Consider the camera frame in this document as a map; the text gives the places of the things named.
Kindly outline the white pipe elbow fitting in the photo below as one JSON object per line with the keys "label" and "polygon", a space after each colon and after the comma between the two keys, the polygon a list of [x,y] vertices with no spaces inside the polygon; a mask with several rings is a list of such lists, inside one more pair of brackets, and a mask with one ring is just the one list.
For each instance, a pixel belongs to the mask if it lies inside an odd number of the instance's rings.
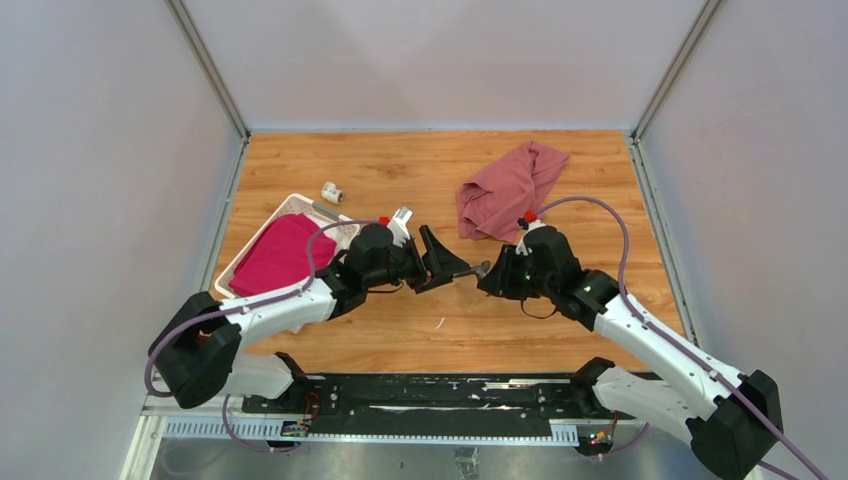
{"label": "white pipe elbow fitting", "polygon": [[344,200],[344,192],[334,182],[326,182],[321,189],[322,198],[334,205],[340,205]]}

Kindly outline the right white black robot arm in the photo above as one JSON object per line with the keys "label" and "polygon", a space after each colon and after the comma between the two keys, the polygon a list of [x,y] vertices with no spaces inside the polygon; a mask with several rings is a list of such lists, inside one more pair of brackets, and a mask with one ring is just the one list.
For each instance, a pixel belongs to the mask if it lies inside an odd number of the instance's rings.
{"label": "right white black robot arm", "polygon": [[595,358],[576,374],[571,403],[584,417],[603,410],[639,418],[690,446],[721,479],[744,479],[783,431],[777,383],[745,374],[688,342],[601,270],[581,267],[566,237],[544,224],[502,247],[478,282],[499,298],[545,298],[557,313],[623,347],[658,380],[648,381]]}

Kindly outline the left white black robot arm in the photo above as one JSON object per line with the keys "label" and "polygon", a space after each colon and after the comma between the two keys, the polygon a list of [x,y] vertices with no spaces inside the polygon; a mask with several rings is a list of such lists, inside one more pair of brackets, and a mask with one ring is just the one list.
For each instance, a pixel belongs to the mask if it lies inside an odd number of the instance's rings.
{"label": "left white black robot arm", "polygon": [[404,230],[369,221],[360,226],[328,265],[311,265],[307,278],[292,286],[227,302],[208,292],[191,295],[148,350],[149,394],[172,397],[183,409],[219,394],[258,395],[283,413],[296,412],[305,403],[307,389],[294,378],[293,362],[282,354],[246,354],[245,347],[346,315],[383,286],[405,284],[423,293],[474,272],[426,225],[419,229],[424,252]]}

